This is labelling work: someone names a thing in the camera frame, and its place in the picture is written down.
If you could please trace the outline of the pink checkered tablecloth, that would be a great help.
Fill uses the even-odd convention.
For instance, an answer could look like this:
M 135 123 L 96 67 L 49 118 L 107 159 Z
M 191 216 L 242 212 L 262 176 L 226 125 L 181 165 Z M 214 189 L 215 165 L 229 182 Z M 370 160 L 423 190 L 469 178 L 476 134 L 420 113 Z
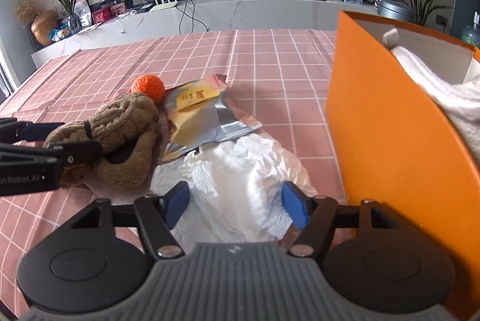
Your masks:
M 1 118 L 33 123 L 86 119 L 126 93 L 140 75 L 165 88 L 226 75 L 237 106 L 252 114 L 297 155 L 312 186 L 344 200 L 326 121 L 335 32 L 253 30 L 174 35 L 106 49 L 77 50 L 51 59 L 1 104 Z M 80 188 L 1 198 L 1 301 L 14 317 L 28 310 L 16 285 L 22 256 L 100 192 L 115 204 L 149 193 L 151 174 L 137 189 L 109 189 L 96 175 Z

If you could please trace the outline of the grey metal trash bin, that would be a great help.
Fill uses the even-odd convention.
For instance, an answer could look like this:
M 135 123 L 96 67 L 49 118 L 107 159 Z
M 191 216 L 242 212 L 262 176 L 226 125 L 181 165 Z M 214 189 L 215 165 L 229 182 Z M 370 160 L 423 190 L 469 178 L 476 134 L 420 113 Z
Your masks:
M 378 2 L 377 13 L 384 18 L 406 23 L 414 23 L 416 21 L 415 11 L 410 6 L 394 0 L 381 0 Z

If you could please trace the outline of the beige drawstring cloth bag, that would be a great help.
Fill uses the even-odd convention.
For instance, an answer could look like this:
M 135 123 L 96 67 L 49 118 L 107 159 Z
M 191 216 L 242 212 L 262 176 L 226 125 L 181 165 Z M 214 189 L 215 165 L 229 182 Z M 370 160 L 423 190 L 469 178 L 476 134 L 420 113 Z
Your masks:
M 479 145 L 479 80 L 452 85 L 440 79 L 416 54 L 400 45 L 396 28 L 384 33 L 382 42 L 409 77 L 446 112 L 464 138 Z

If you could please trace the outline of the gold round vase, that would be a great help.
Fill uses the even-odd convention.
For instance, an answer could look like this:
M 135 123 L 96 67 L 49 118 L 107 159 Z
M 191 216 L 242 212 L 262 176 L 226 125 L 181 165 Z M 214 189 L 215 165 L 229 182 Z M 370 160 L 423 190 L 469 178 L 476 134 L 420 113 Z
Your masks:
M 58 21 L 58 15 L 54 10 L 43 11 L 34 18 L 31 24 L 31 32 L 38 43 L 43 46 L 48 46 L 52 43 L 49 34 L 58 27 Z

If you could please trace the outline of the brown plush toy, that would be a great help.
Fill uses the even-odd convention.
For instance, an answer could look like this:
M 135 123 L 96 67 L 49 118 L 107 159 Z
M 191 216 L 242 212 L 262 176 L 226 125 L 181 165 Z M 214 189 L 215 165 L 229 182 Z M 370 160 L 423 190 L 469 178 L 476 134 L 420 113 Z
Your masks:
M 95 142 L 101 147 L 98 157 L 87 150 L 85 163 L 74 160 L 67 165 L 60 177 L 63 186 L 78 186 L 94 173 L 113 189 L 136 189 L 151 169 L 159 120 L 159 110 L 146 94 L 126 93 L 85 121 L 57 127 L 44 145 Z

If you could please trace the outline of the orange crochet ball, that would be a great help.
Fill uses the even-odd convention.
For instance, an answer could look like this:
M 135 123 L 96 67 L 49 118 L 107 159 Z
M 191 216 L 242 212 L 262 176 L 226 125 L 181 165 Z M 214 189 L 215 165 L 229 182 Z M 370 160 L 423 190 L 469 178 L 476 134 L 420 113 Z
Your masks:
M 140 92 L 148 96 L 156 105 L 164 99 L 165 86 L 163 81 L 154 74 L 143 74 L 132 82 L 129 92 Z

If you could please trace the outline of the white marble TV console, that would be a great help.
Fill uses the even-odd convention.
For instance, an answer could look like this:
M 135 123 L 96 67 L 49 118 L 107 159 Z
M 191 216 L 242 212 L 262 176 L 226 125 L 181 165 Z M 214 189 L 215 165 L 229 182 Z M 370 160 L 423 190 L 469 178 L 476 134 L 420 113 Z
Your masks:
M 184 35 L 256 29 L 314 29 L 334 31 L 338 13 L 351 10 L 377 13 L 372 5 L 314 0 L 192 0 L 175 8 L 111 19 L 35 52 L 39 68 L 55 57 L 77 50 L 100 49 L 138 41 Z

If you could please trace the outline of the silver yellow wipes pack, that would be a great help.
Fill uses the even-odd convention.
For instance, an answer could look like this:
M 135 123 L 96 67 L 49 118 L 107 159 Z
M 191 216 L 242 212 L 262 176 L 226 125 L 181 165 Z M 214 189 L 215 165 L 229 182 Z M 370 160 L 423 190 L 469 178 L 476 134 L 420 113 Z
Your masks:
M 262 124 L 237 107 L 224 74 L 184 83 L 166 91 L 163 109 L 169 139 L 163 160 L 176 160 L 198 147 L 235 140 L 261 129 Z

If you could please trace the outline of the orange cardboard box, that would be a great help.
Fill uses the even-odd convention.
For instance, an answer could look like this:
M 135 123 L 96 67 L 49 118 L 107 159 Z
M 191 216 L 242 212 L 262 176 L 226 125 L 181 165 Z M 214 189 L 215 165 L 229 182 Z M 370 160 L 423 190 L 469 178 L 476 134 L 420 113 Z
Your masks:
M 326 104 L 346 197 L 387 204 L 448 250 L 446 301 L 458 319 L 479 313 L 479 162 L 448 116 L 385 47 L 400 44 L 451 84 L 479 72 L 479 50 L 435 30 L 342 11 Z

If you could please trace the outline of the white cloth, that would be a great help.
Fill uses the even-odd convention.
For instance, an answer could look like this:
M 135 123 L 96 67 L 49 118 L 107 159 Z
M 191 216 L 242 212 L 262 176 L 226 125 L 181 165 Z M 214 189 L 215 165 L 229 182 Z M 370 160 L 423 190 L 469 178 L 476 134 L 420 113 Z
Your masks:
M 205 144 L 157 166 L 150 190 L 163 196 L 180 181 L 189 185 L 190 202 L 172 234 L 185 252 L 201 242 L 279 241 L 292 224 L 283 183 L 317 194 L 301 161 L 267 132 Z

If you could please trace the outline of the blue water jug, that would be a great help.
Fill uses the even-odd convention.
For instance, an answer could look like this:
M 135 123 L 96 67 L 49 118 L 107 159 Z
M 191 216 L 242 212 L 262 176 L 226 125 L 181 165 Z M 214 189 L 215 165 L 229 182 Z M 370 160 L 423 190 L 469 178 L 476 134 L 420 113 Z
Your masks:
M 461 39 L 465 43 L 471 44 L 478 48 L 480 46 L 480 16 L 479 12 L 475 11 L 473 16 L 473 23 L 462 30 Z

